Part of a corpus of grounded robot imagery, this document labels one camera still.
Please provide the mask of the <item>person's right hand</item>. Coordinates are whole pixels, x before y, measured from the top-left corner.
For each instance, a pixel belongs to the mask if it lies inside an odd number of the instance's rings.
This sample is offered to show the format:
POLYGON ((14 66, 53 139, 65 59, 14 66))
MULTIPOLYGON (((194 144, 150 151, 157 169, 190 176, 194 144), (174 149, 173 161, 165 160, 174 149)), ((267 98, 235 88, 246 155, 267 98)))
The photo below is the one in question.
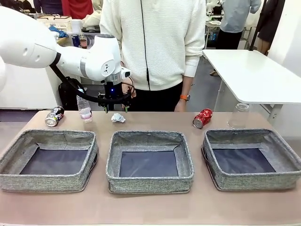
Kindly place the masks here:
POLYGON ((134 83, 133 83, 133 80, 131 79, 131 77, 127 77, 122 81, 122 91, 123 91, 123 94, 130 93, 131 98, 136 97, 136 90, 135 90, 134 83))

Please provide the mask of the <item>person's left hand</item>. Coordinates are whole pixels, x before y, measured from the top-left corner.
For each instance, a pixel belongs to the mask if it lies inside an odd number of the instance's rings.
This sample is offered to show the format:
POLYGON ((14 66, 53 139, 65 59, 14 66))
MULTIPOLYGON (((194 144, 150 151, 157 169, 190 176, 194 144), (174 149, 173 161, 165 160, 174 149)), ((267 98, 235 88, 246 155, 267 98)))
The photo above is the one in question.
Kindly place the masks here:
POLYGON ((184 99, 180 99, 175 106, 175 112, 185 112, 186 111, 186 101, 184 99))

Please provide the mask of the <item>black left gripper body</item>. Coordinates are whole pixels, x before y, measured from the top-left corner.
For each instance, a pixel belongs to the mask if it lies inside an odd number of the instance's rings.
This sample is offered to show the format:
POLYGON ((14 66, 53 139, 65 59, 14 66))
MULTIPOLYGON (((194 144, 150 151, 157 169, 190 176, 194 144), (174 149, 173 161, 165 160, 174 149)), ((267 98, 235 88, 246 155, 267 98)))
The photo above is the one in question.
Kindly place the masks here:
POLYGON ((114 84, 106 82, 104 84, 104 99, 103 104, 121 104, 124 100, 122 83, 114 84))

